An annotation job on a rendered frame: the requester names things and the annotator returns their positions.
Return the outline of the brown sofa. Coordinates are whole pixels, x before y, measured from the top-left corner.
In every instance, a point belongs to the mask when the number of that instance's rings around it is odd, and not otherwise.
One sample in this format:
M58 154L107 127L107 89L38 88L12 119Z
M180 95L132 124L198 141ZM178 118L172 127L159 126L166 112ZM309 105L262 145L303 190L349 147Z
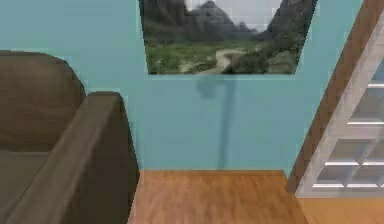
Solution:
M121 95L0 50L0 224L127 224L139 180Z

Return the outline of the mountain landscape wall picture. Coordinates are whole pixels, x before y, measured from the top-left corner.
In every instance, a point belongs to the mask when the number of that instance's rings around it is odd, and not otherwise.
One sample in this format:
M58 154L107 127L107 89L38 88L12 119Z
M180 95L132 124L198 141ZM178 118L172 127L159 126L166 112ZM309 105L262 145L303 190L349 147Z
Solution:
M293 75L318 0L279 0L261 29L217 0L138 0L151 75Z

